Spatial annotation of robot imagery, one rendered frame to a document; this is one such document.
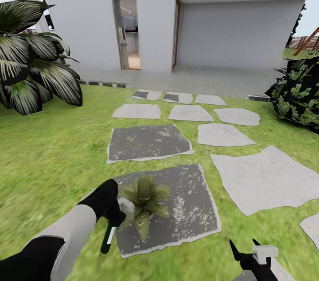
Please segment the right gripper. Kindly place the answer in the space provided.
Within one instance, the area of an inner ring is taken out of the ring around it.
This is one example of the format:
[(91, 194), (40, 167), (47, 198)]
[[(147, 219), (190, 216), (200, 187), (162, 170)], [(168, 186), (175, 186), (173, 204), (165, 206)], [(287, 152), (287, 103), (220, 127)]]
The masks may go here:
[[(253, 242), (256, 246), (259, 245), (259, 243), (253, 239)], [(267, 277), (274, 277), (274, 273), (271, 271), (271, 257), (266, 258), (267, 264), (265, 265), (259, 265), (255, 258), (253, 258), (253, 254), (244, 254), (238, 252), (235, 245), (233, 244), (232, 240), (230, 240), (230, 245), (234, 254), (234, 258), (236, 261), (240, 261), (241, 268), (243, 270), (251, 270), (256, 277), (257, 281), (264, 281)], [(277, 279), (277, 278), (276, 278)]]

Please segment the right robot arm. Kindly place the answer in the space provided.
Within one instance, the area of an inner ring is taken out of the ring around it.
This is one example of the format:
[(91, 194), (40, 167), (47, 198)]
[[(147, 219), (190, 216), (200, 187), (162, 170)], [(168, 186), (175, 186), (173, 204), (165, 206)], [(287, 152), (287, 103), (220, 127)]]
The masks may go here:
[(244, 254), (238, 252), (232, 240), (230, 245), (236, 261), (240, 261), (243, 270), (251, 270), (257, 281), (278, 281), (271, 271), (271, 257), (277, 257), (279, 251), (273, 245), (261, 245), (253, 239), (255, 245), (252, 247), (255, 254)]

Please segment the insectifuge atomizer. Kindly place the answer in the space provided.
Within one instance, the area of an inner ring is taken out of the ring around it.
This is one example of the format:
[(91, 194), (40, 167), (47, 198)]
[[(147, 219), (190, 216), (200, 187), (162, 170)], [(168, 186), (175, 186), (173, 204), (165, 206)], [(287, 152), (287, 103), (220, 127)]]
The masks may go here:
[(106, 254), (109, 252), (116, 229), (117, 226), (110, 221), (100, 248), (101, 253)]

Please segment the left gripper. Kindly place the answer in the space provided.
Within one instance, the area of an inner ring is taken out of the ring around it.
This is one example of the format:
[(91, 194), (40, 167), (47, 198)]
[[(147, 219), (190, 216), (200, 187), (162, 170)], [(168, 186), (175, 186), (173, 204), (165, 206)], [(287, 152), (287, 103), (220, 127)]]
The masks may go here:
[[(117, 202), (118, 203), (118, 202)], [(116, 203), (116, 204), (117, 204)], [(113, 210), (109, 210), (103, 214), (103, 217), (111, 221), (113, 224), (115, 224), (117, 227), (121, 225), (121, 223), (126, 218), (126, 214), (124, 212), (120, 211), (119, 205), (117, 204), (117, 207)]]

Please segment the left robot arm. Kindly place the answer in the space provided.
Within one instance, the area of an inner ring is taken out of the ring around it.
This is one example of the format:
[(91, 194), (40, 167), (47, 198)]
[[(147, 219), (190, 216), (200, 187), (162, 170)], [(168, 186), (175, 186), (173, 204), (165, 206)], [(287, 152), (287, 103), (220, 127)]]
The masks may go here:
[(0, 281), (65, 281), (99, 217), (117, 227), (134, 213), (112, 179), (87, 193), (64, 216), (43, 229), (17, 254), (0, 261)]

